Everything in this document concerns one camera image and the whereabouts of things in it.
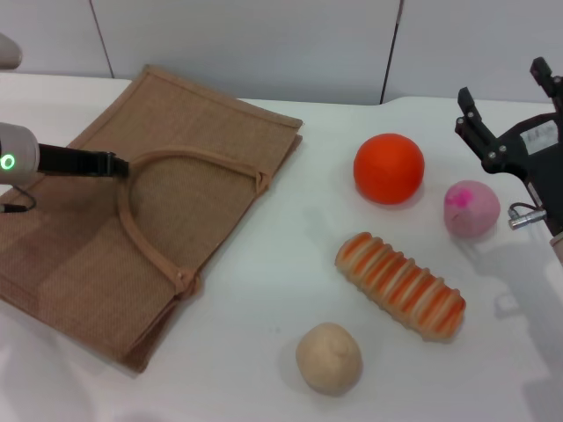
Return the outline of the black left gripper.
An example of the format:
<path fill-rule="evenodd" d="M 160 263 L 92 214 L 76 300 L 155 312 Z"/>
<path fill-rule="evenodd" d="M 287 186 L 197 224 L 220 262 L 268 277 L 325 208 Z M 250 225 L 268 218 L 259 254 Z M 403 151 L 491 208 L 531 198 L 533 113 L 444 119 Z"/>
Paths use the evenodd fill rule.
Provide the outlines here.
<path fill-rule="evenodd" d="M 107 152 L 39 145 L 38 172 L 63 176 L 127 178 L 129 162 Z"/>

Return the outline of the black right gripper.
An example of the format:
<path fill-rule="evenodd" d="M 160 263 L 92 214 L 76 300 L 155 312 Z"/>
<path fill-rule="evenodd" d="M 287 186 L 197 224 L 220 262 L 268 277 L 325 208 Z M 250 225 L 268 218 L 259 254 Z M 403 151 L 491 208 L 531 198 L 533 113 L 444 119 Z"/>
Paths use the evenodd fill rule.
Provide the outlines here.
<path fill-rule="evenodd" d="M 562 77 L 554 76 L 544 57 L 533 60 L 530 73 L 555 108 L 562 107 Z M 562 118 L 545 113 L 524 120 L 495 137 L 483 123 L 467 87 L 459 90 L 462 116 L 455 132 L 479 158 L 490 174 L 507 173 L 519 178 L 534 205 L 546 212 L 552 233 L 562 231 Z"/>

